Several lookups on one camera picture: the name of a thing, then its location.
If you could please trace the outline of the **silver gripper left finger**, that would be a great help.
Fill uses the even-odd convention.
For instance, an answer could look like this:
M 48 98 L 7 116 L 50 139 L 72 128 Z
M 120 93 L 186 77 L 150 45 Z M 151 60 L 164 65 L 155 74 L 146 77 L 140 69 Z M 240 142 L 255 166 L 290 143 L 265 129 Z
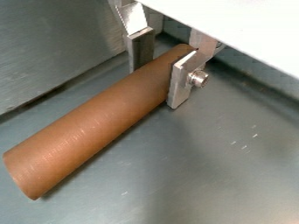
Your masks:
M 143 5 L 135 0 L 108 0 L 123 31 L 130 72 L 146 65 L 155 54 L 155 29 L 148 26 Z

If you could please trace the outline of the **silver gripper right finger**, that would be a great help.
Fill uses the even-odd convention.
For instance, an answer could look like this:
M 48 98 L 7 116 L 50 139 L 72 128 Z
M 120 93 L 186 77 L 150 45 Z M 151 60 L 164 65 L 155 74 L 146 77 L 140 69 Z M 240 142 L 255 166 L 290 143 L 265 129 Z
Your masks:
M 206 63 L 224 48 L 215 38 L 192 29 L 188 51 L 172 64 L 167 105 L 176 109 L 190 98 L 192 87 L 203 88 L 210 75 L 203 71 Z

